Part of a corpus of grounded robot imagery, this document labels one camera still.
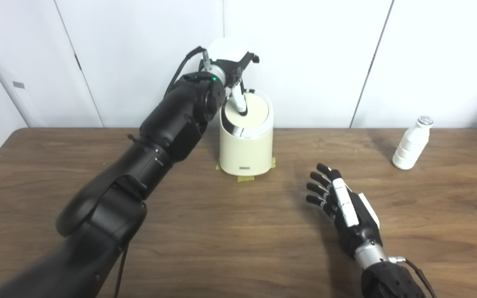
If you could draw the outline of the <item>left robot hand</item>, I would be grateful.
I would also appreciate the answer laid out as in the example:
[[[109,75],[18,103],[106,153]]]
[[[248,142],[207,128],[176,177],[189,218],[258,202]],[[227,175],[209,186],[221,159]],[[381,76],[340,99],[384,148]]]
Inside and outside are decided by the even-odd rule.
[[[259,61],[255,53],[248,51],[247,40],[238,37],[219,38],[203,51],[198,70],[212,73],[220,79],[224,87],[230,89],[239,115],[246,116],[248,107],[242,76],[250,62]]]

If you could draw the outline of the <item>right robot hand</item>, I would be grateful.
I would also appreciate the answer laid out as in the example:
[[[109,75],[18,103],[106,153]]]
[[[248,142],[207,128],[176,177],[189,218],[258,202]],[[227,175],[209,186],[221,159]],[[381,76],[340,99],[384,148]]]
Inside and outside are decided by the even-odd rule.
[[[354,258],[357,248],[365,243],[383,246],[376,213],[361,194],[351,190],[339,170],[318,163],[310,178],[316,183],[307,183],[306,188],[313,194],[306,195],[306,201],[333,220],[346,255]]]

